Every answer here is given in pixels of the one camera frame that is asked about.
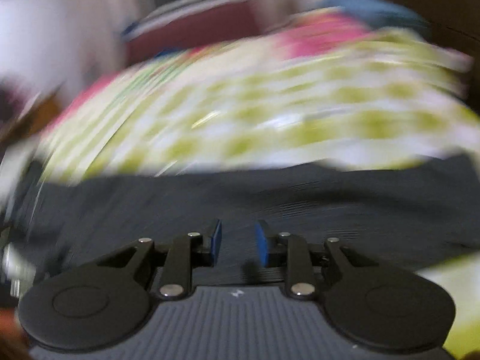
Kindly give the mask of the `wooden desk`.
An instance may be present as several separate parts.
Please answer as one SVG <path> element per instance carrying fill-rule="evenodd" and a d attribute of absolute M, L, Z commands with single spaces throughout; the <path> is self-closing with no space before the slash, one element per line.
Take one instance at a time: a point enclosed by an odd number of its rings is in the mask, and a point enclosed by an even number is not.
<path fill-rule="evenodd" d="M 1 127 L 1 147 L 40 133 L 62 112 L 60 88 L 27 100 L 18 117 Z"/>

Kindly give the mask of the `green white checkered bedsheet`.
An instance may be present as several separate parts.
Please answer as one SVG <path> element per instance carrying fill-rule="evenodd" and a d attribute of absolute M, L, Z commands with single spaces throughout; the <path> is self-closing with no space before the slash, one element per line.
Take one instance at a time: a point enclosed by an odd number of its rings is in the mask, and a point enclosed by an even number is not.
<path fill-rule="evenodd" d="M 479 248 L 416 271 L 336 236 L 324 267 L 289 258 L 275 282 L 195 282 L 158 267 L 141 237 L 57 274 L 10 239 L 17 189 L 110 176 L 178 176 L 316 164 L 404 170 L 468 156 L 479 116 L 465 57 L 383 29 L 329 53 L 284 58 L 271 37 L 183 51 L 101 84 L 1 164 L 3 359 L 477 359 Z"/>

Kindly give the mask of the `pink floral blanket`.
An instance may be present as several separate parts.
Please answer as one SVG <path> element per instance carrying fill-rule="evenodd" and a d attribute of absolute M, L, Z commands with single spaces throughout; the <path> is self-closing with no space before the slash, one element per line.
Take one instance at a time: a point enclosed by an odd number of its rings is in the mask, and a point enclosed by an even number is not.
<path fill-rule="evenodd" d="M 287 59 L 325 54 L 344 43 L 365 38 L 371 29 L 336 8 L 310 10 L 291 17 L 274 35 L 275 48 Z"/>

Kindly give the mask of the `beige curtain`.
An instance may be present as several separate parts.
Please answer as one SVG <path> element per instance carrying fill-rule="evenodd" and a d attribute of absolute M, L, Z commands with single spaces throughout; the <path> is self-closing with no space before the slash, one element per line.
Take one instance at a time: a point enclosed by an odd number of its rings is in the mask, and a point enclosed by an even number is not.
<path fill-rule="evenodd" d="M 80 56 L 99 75 L 125 66 L 122 33 L 151 8 L 151 0 L 73 0 L 81 34 Z"/>

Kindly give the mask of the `dark grey checked pants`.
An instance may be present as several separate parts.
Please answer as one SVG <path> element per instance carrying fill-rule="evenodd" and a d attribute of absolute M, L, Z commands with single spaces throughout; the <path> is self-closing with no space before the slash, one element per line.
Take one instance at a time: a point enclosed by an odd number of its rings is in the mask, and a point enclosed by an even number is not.
<path fill-rule="evenodd" d="M 40 272 L 57 274 L 141 237 L 168 243 L 222 222 L 220 257 L 197 284 L 281 279 L 265 270 L 255 226 L 321 243 L 336 236 L 370 257 L 416 271 L 479 248 L 479 178 L 468 156 L 404 170 L 285 169 L 43 182 L 33 164 L 11 210 L 10 240 Z"/>

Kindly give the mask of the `blue pillow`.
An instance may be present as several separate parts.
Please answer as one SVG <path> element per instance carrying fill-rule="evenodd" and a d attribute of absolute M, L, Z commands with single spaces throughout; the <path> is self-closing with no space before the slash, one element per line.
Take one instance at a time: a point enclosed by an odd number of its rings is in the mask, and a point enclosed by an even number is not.
<path fill-rule="evenodd" d="M 340 8 L 373 29 L 397 27 L 427 32 L 430 25 L 414 10 L 386 0 L 323 0 L 318 8 Z"/>

